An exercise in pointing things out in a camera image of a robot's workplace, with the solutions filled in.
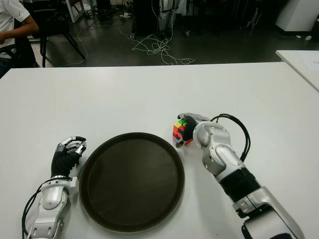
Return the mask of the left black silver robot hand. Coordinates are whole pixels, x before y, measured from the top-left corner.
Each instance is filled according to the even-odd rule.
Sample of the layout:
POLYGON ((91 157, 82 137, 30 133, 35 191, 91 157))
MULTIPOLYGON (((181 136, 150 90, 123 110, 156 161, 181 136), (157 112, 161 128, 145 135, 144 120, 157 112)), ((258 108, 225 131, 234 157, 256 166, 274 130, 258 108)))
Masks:
POLYGON ((51 178, 68 177, 71 169, 79 165, 79 160, 87 148, 86 138, 70 136, 62 140, 56 147, 51 162, 51 178))

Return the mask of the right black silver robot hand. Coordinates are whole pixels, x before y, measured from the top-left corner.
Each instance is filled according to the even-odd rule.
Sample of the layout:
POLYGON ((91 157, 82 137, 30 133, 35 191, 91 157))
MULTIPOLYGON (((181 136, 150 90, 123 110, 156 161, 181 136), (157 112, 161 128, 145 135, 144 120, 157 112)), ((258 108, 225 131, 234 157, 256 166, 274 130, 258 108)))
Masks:
POLYGON ((177 118, 179 120, 184 120, 186 123, 182 137, 180 137, 175 144, 177 148, 186 145, 191 139, 194 139, 199 147, 207 147, 210 145, 210 132, 204 128, 204 122, 211 122, 208 117, 194 113, 181 113, 177 118))

